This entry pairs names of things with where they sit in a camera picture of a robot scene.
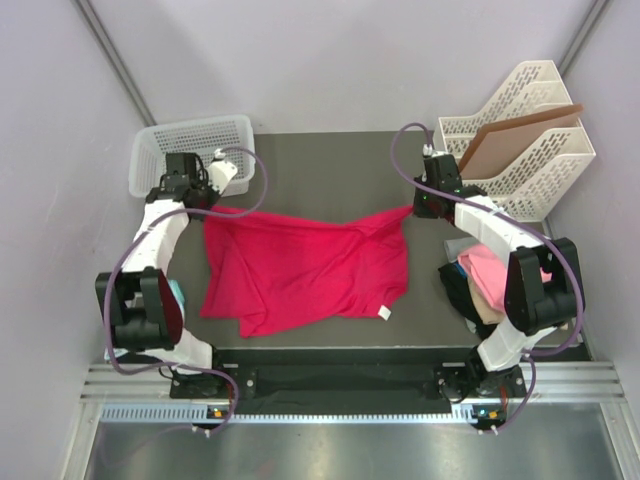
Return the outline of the red t shirt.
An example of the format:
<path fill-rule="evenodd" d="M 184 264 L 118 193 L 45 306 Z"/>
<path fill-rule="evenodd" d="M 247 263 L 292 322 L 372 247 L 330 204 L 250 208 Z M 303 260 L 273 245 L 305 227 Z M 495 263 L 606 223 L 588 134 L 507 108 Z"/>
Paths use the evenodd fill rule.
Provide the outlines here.
<path fill-rule="evenodd" d="M 344 223 L 216 207 L 204 222 L 211 276 L 200 308 L 243 338 L 331 317 L 388 319 L 409 287 L 408 206 Z"/>

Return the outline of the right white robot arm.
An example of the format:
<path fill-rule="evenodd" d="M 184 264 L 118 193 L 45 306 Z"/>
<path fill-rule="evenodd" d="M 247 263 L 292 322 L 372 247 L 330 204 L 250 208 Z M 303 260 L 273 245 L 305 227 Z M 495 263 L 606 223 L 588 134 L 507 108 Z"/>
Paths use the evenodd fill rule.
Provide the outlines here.
<path fill-rule="evenodd" d="M 549 239 L 504 213 L 479 187 L 465 186 L 452 155 L 427 151 L 423 162 L 424 172 L 412 181 L 414 214 L 446 219 L 506 268 L 506 319 L 473 349 L 466 372 L 469 388 L 487 396 L 550 333 L 574 321 L 568 342 L 576 339 L 585 309 L 577 247 L 567 238 Z"/>

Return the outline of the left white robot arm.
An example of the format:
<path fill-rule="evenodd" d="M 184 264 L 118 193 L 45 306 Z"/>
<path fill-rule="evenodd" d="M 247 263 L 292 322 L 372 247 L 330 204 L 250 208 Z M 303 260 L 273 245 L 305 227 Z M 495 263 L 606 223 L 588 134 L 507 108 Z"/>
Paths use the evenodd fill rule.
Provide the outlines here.
<path fill-rule="evenodd" d="M 136 353 L 170 363 L 192 375 L 192 384 L 205 396 L 216 396 L 226 387 L 225 370 L 214 364 L 214 348 L 185 327 L 184 297 L 167 278 L 177 241 L 198 211 L 210 209 L 221 197 L 238 169 L 216 150 L 205 165 L 193 152 L 169 153 L 166 171 L 145 198 L 136 245 L 116 267 L 101 273 L 95 290 L 101 306 L 109 311 L 110 346 L 106 357 Z"/>

